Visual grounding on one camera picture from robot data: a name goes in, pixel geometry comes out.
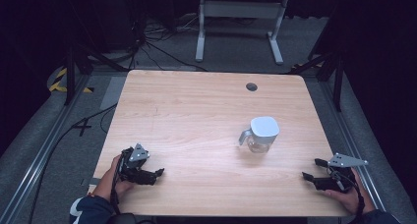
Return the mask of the person's left hand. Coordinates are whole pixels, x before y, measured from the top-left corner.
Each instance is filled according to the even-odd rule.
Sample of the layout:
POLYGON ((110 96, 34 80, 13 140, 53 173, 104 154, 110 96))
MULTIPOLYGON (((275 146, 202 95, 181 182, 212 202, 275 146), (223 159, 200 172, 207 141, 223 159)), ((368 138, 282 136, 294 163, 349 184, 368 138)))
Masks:
POLYGON ((122 197, 127 191, 134 187, 134 184, 128 181, 116 181, 116 184, 113 184, 119 159, 119 155, 113 158, 110 168, 104 173, 98 185, 93 190, 92 194, 94 196, 100 196, 107 201, 110 201, 112 191, 115 191, 119 197, 122 197))

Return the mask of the aluminium floor rail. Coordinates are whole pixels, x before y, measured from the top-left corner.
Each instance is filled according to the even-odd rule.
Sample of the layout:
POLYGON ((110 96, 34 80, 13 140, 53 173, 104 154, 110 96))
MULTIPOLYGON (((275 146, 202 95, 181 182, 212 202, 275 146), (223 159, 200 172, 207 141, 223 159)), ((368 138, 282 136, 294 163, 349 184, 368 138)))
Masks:
POLYGON ((79 77, 68 105, 64 94, 53 93, 12 142, 5 158, 0 159, 0 197, 4 198, 0 200, 0 224, 14 224, 26 206, 89 79, 79 77))
MULTIPOLYGON (((334 106, 331 88, 326 83, 323 83, 323 82, 319 82, 319 86, 323 92, 323 95, 325 97, 327 104, 329 105, 331 115, 333 116, 337 124, 337 127, 341 131, 341 134, 344 140, 345 154, 361 159, 362 156, 358 150, 357 144, 354 141, 354 138, 351 132, 348 129, 348 126, 344 120, 342 113, 339 112, 334 106)), ((362 179, 364 187, 369 192, 371 200, 374 203, 375 207, 383 211, 386 211, 386 208, 383 204, 380 194, 376 189, 373 179, 371 178, 368 167, 365 165, 361 165, 361 166, 357 166, 356 170, 362 179)))

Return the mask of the person's right hand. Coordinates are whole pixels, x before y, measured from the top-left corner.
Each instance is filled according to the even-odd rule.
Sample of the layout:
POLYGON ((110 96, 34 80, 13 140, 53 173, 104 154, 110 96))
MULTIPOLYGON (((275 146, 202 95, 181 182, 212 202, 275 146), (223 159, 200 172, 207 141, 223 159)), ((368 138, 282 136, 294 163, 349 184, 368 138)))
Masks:
MULTIPOLYGON (((361 196, 364 199, 364 208, 363 213, 369 213, 373 210, 375 210, 375 206, 373 204, 373 201, 368 193, 368 191, 365 189, 362 180, 360 176, 358 175, 358 172, 355 169, 352 169, 352 172, 355 176, 355 181, 357 183, 357 187, 361 193, 361 196)), ((329 198, 332 198, 334 200, 337 200, 341 203, 341 205, 351 214, 356 214, 358 207, 359 207, 359 195, 358 192, 353 189, 350 190, 348 193, 340 193, 333 190, 325 190, 323 191, 323 194, 329 198)))

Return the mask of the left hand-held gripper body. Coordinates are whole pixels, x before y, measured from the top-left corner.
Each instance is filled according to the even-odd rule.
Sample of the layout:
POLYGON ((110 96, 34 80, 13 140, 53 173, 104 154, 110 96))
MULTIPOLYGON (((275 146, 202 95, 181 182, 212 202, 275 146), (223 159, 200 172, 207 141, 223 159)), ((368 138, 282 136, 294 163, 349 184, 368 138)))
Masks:
POLYGON ((134 147, 124 149, 121 153, 121 164, 118 168, 119 178, 131 183, 138 182, 140 177, 148 176, 149 173, 142 169, 149 158, 149 152, 140 143, 134 147))

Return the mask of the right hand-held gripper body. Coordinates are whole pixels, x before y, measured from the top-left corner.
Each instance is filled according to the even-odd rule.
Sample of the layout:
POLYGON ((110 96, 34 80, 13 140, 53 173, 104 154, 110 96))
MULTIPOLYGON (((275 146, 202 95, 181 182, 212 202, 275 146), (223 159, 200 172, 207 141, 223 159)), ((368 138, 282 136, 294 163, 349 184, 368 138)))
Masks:
POLYGON ((328 177, 316 178, 315 187, 317 190, 333 190, 346 194, 356 184, 351 168, 367 164, 367 160, 336 153, 328 161, 328 177))

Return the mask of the white metal desk frame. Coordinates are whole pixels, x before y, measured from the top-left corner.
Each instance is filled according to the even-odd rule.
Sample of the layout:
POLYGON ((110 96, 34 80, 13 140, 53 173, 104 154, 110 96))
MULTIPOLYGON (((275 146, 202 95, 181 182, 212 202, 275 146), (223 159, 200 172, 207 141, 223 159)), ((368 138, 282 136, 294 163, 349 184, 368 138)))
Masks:
POLYGON ((277 65, 283 64, 277 36, 284 19, 288 0, 278 3, 241 2, 241 1, 212 1, 200 0, 199 4, 199 34, 195 60, 202 62, 205 51, 205 18, 243 18, 274 20, 274 28, 267 33, 269 46, 277 65))

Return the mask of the black metal stand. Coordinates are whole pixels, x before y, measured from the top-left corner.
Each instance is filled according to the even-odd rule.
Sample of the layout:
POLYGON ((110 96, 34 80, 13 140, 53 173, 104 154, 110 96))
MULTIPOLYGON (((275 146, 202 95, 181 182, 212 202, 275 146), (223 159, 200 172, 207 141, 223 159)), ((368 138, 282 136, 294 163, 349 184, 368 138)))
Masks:
POLYGON ((332 102, 338 112, 341 111, 343 79, 344 40, 341 27, 343 27, 341 11, 340 8, 335 8, 309 55, 309 61, 302 65, 295 65, 288 72, 288 75, 299 75, 321 64, 322 66, 316 73, 316 79, 319 82, 327 82, 334 75, 332 102))
POLYGON ((90 75, 93 66, 89 56, 95 58, 99 63, 104 64, 118 72, 128 72, 128 69, 120 66, 113 60, 105 57, 91 48, 78 42, 71 43, 66 54, 67 69, 67 93, 65 105, 69 105, 76 94, 76 69, 79 69, 82 75, 90 75))

